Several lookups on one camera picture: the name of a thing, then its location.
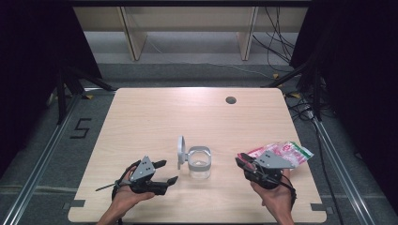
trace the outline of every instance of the wooden table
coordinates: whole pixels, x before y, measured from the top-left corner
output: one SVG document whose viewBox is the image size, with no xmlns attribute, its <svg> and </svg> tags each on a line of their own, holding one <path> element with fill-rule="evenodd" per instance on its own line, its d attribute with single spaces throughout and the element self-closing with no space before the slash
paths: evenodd
<svg viewBox="0 0 398 225">
<path fill-rule="evenodd" d="M 233 97 L 235 104 L 226 98 Z M 206 180 L 189 177 L 188 163 L 177 169 L 177 140 L 183 135 L 187 149 L 204 145 L 212 153 L 211 175 Z M 138 223 L 267 223 L 275 222 L 244 178 L 235 156 L 268 143 L 299 137 L 283 95 L 273 88 L 121 88 L 103 124 L 69 220 L 98 221 L 111 203 L 112 184 L 125 168 L 145 155 L 167 160 L 152 178 L 165 181 L 178 175 L 164 196 L 134 206 L 124 217 Z M 298 199 L 296 222 L 324 222 L 324 211 L 307 163 L 292 171 Z"/>
</svg>

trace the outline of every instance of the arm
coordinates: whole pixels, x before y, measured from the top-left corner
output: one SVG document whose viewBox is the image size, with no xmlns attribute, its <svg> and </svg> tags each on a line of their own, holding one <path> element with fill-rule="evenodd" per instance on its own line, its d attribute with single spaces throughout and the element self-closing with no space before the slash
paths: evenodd
<svg viewBox="0 0 398 225">
<path fill-rule="evenodd" d="M 135 167 L 131 168 L 130 172 L 126 174 L 124 179 L 129 180 L 130 173 L 135 170 Z M 116 195 L 108 210 L 102 215 L 98 225 L 113 225 L 115 222 L 124 217 L 134 205 L 140 201 L 148 200 L 155 197 L 152 192 L 146 192 L 142 194 L 137 194 L 132 192 L 129 186 L 121 187 Z"/>
<path fill-rule="evenodd" d="M 283 175 L 289 178 L 290 171 L 283 170 Z M 282 178 L 282 182 L 289 184 L 285 177 Z M 275 217 L 278 224 L 294 224 L 291 214 L 291 194 L 287 187 L 279 185 L 274 189 L 264 189 L 254 182 L 251 182 L 251 186 L 262 199 L 262 205 Z"/>
</svg>

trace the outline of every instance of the table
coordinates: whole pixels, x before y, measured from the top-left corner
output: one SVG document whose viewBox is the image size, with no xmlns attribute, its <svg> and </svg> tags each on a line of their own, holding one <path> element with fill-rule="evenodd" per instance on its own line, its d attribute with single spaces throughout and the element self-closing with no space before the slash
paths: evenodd
<svg viewBox="0 0 398 225">
<path fill-rule="evenodd" d="M 226 98 L 236 99 L 235 104 Z M 212 153 L 211 175 L 189 177 L 188 164 L 177 169 L 177 139 L 187 149 L 207 146 Z M 152 178 L 165 181 L 178 175 L 164 196 L 134 206 L 124 217 L 137 223 L 267 223 L 275 222 L 253 192 L 235 156 L 268 143 L 299 143 L 283 95 L 276 88 L 121 88 L 118 89 L 87 164 L 69 220 L 95 222 L 111 203 L 112 184 L 125 168 L 144 156 L 167 160 Z M 292 171 L 298 193 L 296 222 L 324 222 L 324 211 L 307 163 Z"/>
</svg>

